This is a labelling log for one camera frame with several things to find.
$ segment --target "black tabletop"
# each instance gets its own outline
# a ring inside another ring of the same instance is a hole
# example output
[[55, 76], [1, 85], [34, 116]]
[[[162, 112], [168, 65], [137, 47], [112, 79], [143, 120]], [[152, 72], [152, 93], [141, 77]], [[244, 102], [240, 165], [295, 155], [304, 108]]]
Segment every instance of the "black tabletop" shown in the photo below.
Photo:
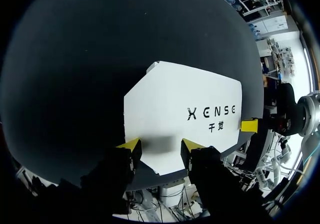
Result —
[[[224, 0], [34, 0], [1, 74], [10, 152], [49, 181], [78, 185], [106, 147], [125, 142], [124, 96], [157, 60], [239, 80], [241, 118], [262, 116], [254, 37]], [[251, 135], [241, 133], [238, 145]], [[128, 188], [185, 174], [159, 177], [142, 164]]]

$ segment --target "white panel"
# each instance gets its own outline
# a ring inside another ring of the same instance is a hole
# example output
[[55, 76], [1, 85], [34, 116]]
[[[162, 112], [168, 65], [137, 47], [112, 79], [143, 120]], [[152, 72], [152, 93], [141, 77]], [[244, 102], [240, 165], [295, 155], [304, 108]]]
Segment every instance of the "white panel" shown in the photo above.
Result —
[[263, 21], [259, 21], [253, 24], [256, 30], [260, 31], [260, 34], [268, 33], [266, 26], [264, 25]]
[[263, 22], [264, 22], [265, 26], [267, 26], [267, 27], [273, 26], [273, 25], [276, 25], [279, 23], [286, 23], [287, 19], [285, 17], [286, 17], [285, 15], [282, 15], [282, 16], [278, 16], [275, 18], [268, 18], [268, 19], [265, 19]]
[[182, 170], [182, 138], [220, 152], [238, 142], [241, 101], [239, 81], [161, 61], [124, 97], [125, 139], [141, 138], [141, 160], [160, 175]]
[[268, 32], [274, 32], [274, 31], [283, 30], [287, 28], [288, 28], [288, 25], [286, 23], [280, 23], [273, 26], [268, 26], [267, 30]]

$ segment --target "dark gray backdrop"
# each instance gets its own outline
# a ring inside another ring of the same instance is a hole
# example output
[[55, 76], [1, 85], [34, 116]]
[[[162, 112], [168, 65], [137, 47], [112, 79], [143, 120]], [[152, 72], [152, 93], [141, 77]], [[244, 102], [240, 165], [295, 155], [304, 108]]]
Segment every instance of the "dark gray backdrop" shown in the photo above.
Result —
[[[262, 116], [258, 50], [225, 1], [35, 0], [15, 30], [1, 77], [10, 152], [49, 181], [78, 185], [105, 147], [125, 141], [123, 97], [157, 60], [239, 80], [242, 118]], [[238, 145], [250, 136], [241, 133]], [[129, 189], [185, 174], [157, 177], [141, 165]]]

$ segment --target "desk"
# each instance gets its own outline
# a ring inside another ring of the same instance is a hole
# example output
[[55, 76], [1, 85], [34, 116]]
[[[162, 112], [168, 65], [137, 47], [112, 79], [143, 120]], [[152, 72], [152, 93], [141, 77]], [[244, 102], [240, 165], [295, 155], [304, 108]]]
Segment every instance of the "desk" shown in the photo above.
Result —
[[[2, 72], [10, 152], [44, 179], [79, 185], [107, 146], [125, 141], [123, 97], [157, 60], [239, 80], [241, 118], [262, 116], [256, 43], [224, 0], [35, 0]], [[236, 147], [251, 135], [241, 133]], [[185, 175], [159, 177], [141, 165], [131, 188]]]

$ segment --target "wires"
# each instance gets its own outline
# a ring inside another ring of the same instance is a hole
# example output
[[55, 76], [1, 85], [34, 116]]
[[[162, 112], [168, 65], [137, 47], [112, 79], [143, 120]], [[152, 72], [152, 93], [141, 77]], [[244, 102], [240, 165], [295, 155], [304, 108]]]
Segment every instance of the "wires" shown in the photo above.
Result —
[[177, 215], [175, 214], [175, 212], [171, 209], [171, 208], [168, 208], [171, 212], [172, 212], [172, 214], [174, 215], [174, 217], [176, 218], [176, 220], [178, 221], [178, 222], [180, 222], [181, 220], [177, 217]]
[[185, 209], [184, 209], [184, 194], [182, 193], [181, 196], [181, 208], [182, 208], [182, 215], [183, 215], [183, 220], [185, 221], [186, 217], [185, 217]]
[[161, 205], [160, 205], [160, 202], [159, 202], [159, 200], [158, 200], [158, 199], [157, 199], [157, 201], [158, 201], [158, 205], [159, 205], [159, 208], [160, 208], [161, 222], [162, 222], [162, 223], [164, 223], [164, 220], [163, 220], [163, 218], [162, 218], [162, 209], [161, 209]]
[[141, 213], [140, 213], [140, 212], [137, 212], [137, 214], [140, 216], [141, 220], [142, 220], [143, 222], [145, 222], [144, 219], [142, 218]]
[[186, 196], [186, 200], [187, 200], [188, 205], [189, 205], [190, 212], [191, 212], [191, 214], [192, 214], [192, 216], [193, 216], [193, 219], [195, 219], [194, 213], [193, 213], [193, 211], [192, 211], [192, 209], [191, 209], [191, 206], [190, 206], [190, 203], [189, 203], [189, 199], [188, 199], [188, 195], [187, 195], [187, 190], [184, 189], [184, 191], [185, 191], [185, 196]]
[[175, 197], [175, 196], [180, 195], [183, 191], [184, 191], [184, 188], [182, 189], [182, 191], [177, 191], [177, 192], [175, 192], [175, 193], [178, 193], [178, 194], [172, 193], [172, 194], [170, 194], [169, 196], [160, 196], [160, 197], [162, 197], [162, 198], [171, 198], [171, 197]]
[[274, 147], [274, 159], [275, 159], [276, 163], [278, 163], [278, 165], [280, 167], [282, 167], [283, 169], [290, 170], [290, 171], [293, 171], [293, 172], [297, 172], [297, 173], [300, 173], [302, 176], [304, 176], [304, 173], [299, 169], [286, 168], [285, 166], [281, 165], [281, 163], [279, 162], [279, 160], [277, 158], [277, 155], [276, 155], [276, 147]]
[[320, 143], [318, 144], [318, 146], [312, 151], [312, 153], [310, 153], [310, 155], [307, 157], [307, 159], [303, 162], [303, 165], [305, 165], [307, 163], [307, 161], [312, 157], [312, 155], [317, 151], [318, 147], [320, 146]]

